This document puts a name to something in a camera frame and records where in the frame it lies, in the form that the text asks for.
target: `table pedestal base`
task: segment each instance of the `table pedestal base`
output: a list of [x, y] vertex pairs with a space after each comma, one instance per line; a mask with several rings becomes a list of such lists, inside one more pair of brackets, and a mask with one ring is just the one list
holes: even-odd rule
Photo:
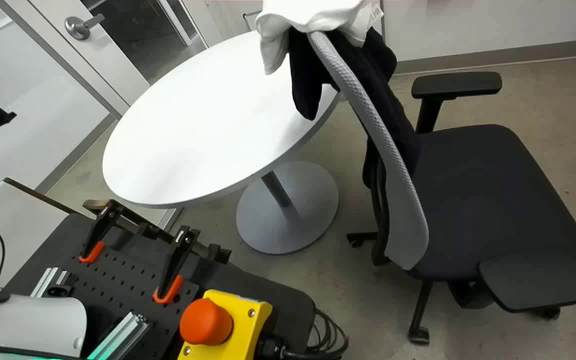
[[326, 231], [338, 205], [337, 184], [323, 167], [288, 162], [247, 187], [237, 207], [237, 229], [254, 250], [293, 253]]

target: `baseboard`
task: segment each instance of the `baseboard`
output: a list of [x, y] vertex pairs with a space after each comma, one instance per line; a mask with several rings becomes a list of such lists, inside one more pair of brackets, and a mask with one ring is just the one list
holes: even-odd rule
[[66, 173], [75, 165], [75, 163], [89, 150], [99, 137], [115, 122], [115, 117], [111, 114], [106, 115], [101, 122], [94, 127], [94, 129], [84, 139], [75, 146], [62, 162], [60, 162], [53, 171], [51, 171], [44, 180], [35, 187], [35, 191], [45, 194], [52, 189], [59, 179], [64, 177]]
[[576, 57], [576, 41], [427, 57], [397, 63], [395, 75]]

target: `office chair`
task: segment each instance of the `office chair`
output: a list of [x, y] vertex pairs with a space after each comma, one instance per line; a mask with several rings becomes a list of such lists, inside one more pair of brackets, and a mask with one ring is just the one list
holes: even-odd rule
[[308, 41], [379, 153], [370, 171], [378, 230], [348, 238], [355, 245], [373, 238], [375, 265], [394, 262], [422, 280], [410, 342], [430, 343], [421, 321], [435, 281], [446, 282], [466, 309], [496, 302], [507, 312], [557, 319], [560, 307], [576, 304], [576, 222], [517, 135], [500, 125], [433, 132], [443, 101], [498, 93], [498, 73], [415, 80], [421, 151], [410, 176], [370, 97], [327, 35], [312, 32]]

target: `round white table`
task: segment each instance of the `round white table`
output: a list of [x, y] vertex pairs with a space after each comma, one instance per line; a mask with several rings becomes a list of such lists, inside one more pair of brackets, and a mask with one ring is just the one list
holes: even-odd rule
[[337, 185], [317, 164], [281, 162], [322, 127], [338, 94], [324, 85], [316, 119], [302, 117], [288, 62], [265, 75], [252, 31], [179, 64], [110, 135], [102, 166], [108, 187], [131, 203], [175, 208], [249, 185], [237, 207], [249, 246], [285, 254], [315, 242], [337, 212]]

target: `black pegboard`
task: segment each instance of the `black pegboard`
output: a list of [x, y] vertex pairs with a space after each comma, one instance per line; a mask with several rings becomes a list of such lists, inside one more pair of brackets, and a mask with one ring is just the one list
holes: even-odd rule
[[[78, 279], [72, 284], [71, 296], [88, 309], [88, 316], [107, 317], [112, 324], [133, 312], [151, 324], [150, 330], [126, 357], [127, 359], [158, 359], [174, 337], [180, 337], [179, 319], [184, 309], [197, 296], [199, 287], [184, 280], [170, 304], [153, 300], [162, 270], [105, 246], [92, 264], [79, 261], [79, 254], [67, 257], [60, 266]], [[102, 331], [102, 325], [96, 329]]]

